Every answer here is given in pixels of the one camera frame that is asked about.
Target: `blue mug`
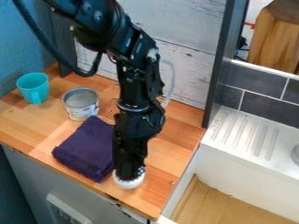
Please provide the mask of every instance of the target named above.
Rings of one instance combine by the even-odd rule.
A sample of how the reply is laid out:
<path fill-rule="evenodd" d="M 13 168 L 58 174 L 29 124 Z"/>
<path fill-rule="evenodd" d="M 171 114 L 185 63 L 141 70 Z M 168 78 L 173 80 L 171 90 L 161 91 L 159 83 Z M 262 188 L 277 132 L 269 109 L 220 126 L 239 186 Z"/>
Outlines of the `blue mug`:
<path fill-rule="evenodd" d="M 49 97 L 49 78 L 44 73 L 28 73 L 17 80 L 21 95 L 31 104 L 40 104 Z"/>

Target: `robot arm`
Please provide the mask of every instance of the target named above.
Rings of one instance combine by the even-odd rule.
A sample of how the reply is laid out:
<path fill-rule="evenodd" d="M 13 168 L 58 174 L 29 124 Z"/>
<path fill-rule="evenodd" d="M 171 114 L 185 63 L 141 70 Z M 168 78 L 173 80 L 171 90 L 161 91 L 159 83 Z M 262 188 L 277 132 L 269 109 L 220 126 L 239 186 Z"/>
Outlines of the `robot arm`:
<path fill-rule="evenodd" d="M 86 48 L 98 53 L 93 68 L 83 73 L 70 66 L 53 49 L 38 29 L 21 0 L 13 0 L 40 42 L 57 60 L 77 74 L 94 74 L 102 53 L 113 58 L 120 83 L 120 98 L 113 135 L 114 177 L 130 182 L 144 177 L 148 141 L 159 133 L 165 122 L 164 109 L 156 98 L 163 93 L 159 73 L 158 48 L 146 32 L 132 24 L 115 0 L 44 0 L 53 11 L 74 22 L 74 37 Z"/>

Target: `open can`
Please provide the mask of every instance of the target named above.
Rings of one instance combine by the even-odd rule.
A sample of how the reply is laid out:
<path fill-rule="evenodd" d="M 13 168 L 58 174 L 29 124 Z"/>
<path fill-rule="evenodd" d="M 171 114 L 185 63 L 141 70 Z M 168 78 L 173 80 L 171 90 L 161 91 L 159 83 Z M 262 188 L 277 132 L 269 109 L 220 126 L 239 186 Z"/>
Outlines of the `open can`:
<path fill-rule="evenodd" d="M 74 121 L 85 121 L 99 113 L 98 95 L 88 87 L 77 87 L 64 93 L 62 101 L 67 116 Z"/>

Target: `folded towel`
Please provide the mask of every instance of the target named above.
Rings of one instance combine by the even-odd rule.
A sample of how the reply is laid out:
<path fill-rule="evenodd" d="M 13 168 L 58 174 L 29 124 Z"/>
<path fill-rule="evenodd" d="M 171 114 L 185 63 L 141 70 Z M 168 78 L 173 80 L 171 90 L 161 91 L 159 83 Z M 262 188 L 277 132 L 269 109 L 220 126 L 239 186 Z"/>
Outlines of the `folded towel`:
<path fill-rule="evenodd" d="M 112 126 L 90 116 L 52 154 L 61 164 L 101 182 L 113 169 Z"/>

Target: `wooden countertop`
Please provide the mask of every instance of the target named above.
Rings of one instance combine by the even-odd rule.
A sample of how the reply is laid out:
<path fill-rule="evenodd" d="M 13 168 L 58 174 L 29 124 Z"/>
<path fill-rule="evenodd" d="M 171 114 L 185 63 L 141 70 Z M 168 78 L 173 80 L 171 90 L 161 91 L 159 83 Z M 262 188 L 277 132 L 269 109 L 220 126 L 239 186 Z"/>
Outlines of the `wooden countertop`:
<path fill-rule="evenodd" d="M 171 101 L 166 109 L 163 131 L 149 141 L 147 172 L 142 185 L 123 190 L 111 177 L 99 184 L 60 164 L 52 149 L 60 145 L 81 125 L 66 117 L 61 95 L 70 88 L 86 86 L 100 96 L 99 118 L 113 123 L 117 111 L 117 82 L 100 76 L 82 78 L 58 76 L 57 66 L 45 70 L 50 78 L 50 97 L 41 105 L 28 104 L 17 89 L 0 99 L 0 143 L 44 165 L 86 188 L 116 201 L 123 207 L 156 221 L 183 174 L 205 130 L 200 128 L 203 111 Z"/>

